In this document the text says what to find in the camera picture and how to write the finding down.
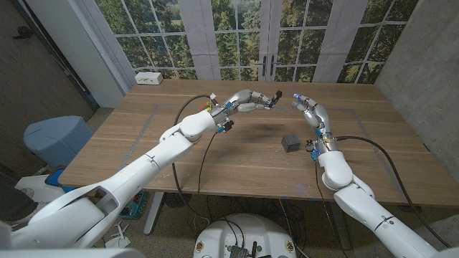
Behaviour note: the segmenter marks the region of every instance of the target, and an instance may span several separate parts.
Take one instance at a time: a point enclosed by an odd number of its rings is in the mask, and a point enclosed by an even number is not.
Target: table top
[[[331,119],[333,135],[370,138],[390,154],[413,203],[459,206],[459,184],[422,144],[383,94],[373,85],[298,82],[239,82],[164,80],[160,85],[136,85],[95,132],[60,176],[60,183],[85,186],[112,176],[126,164],[158,144],[161,134],[174,123],[179,108],[198,94],[217,96],[219,102],[239,90],[251,89],[267,96],[276,90],[283,97],[273,110],[238,113],[228,133],[213,140],[201,177],[201,194],[290,199],[319,199],[314,162],[305,150],[315,139],[303,115],[290,104],[293,93],[321,103]],[[199,112],[207,100],[195,100],[183,112]],[[300,150],[286,153],[282,136],[296,133]],[[176,162],[184,193],[196,194],[199,168],[211,133]],[[377,201],[403,204],[405,199],[389,163],[371,145],[358,140],[338,143],[354,174],[375,192]],[[319,178],[325,199],[333,198]],[[146,190],[176,192],[171,166],[162,170]]]

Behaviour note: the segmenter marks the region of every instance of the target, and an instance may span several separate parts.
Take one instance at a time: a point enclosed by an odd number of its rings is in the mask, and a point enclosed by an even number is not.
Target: concrete wall
[[[115,108],[123,93],[69,2],[27,0],[27,3],[99,106]]]
[[[420,0],[374,84],[459,182],[459,1]]]

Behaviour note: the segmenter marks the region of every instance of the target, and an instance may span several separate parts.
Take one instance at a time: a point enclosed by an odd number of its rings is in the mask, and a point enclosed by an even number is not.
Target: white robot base
[[[226,219],[228,222],[222,218],[201,232],[194,245],[194,258],[241,257],[243,254],[254,254],[254,258],[296,258],[291,236],[273,221],[255,214],[231,214]],[[235,224],[244,233],[244,244]]]

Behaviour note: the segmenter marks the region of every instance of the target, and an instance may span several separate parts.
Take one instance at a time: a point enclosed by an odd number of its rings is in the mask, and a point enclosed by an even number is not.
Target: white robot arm
[[[352,173],[331,136],[325,108],[309,97],[298,94],[294,97],[292,105],[303,112],[318,136],[317,140],[308,141],[306,148],[324,167],[322,181],[336,191],[333,196],[340,208],[372,230],[395,257],[434,257],[438,251],[381,206],[370,187]]]
[[[272,100],[252,90],[242,90],[223,105],[212,99],[211,112],[203,110],[185,117],[168,129],[160,143],[104,181],[75,189],[40,210],[20,230],[11,233],[12,249],[50,249],[91,247],[113,225],[125,205],[159,171],[184,157],[204,132],[228,131],[234,124],[229,116],[255,109],[269,110]],[[93,203],[86,196],[98,191],[104,197]]]

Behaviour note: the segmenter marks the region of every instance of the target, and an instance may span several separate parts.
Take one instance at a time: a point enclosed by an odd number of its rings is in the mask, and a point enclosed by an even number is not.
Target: black cube
[[[297,151],[300,148],[300,139],[295,133],[289,133],[282,136],[282,147],[286,153]]]

